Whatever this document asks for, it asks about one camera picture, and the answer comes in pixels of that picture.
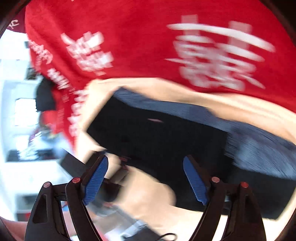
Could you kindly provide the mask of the person's left hand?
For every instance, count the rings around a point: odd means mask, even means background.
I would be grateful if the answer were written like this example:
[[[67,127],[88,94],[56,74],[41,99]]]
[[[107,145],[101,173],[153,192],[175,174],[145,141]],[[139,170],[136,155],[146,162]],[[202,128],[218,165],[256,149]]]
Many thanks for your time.
[[[173,223],[170,214],[176,200],[174,192],[169,186],[135,167],[129,167],[128,170],[112,204],[133,218],[144,221],[160,234],[171,232]]]

